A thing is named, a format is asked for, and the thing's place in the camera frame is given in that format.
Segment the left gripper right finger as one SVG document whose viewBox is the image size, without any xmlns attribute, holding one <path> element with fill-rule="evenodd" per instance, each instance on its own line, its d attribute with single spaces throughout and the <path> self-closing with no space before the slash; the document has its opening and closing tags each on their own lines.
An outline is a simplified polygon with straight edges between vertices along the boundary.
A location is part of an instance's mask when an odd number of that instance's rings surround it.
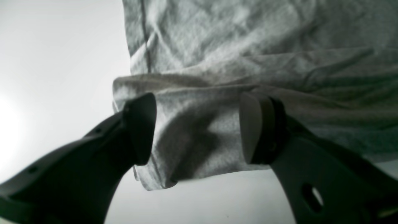
<svg viewBox="0 0 398 224">
<path fill-rule="evenodd" d="M 289 123 L 283 104 L 245 92 L 243 157 L 276 174 L 297 224 L 396 224 L 397 180 L 368 160 Z"/>
</svg>

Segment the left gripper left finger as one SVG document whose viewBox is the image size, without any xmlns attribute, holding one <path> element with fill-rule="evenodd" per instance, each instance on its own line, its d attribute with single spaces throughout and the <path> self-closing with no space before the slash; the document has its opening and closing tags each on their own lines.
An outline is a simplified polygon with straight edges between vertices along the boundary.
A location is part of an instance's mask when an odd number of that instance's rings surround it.
<svg viewBox="0 0 398 224">
<path fill-rule="evenodd" d="M 16 224 L 103 224 L 118 184 L 148 163 L 157 116 L 153 93 L 81 139 L 62 146 L 1 184 L 1 219 Z"/>
</svg>

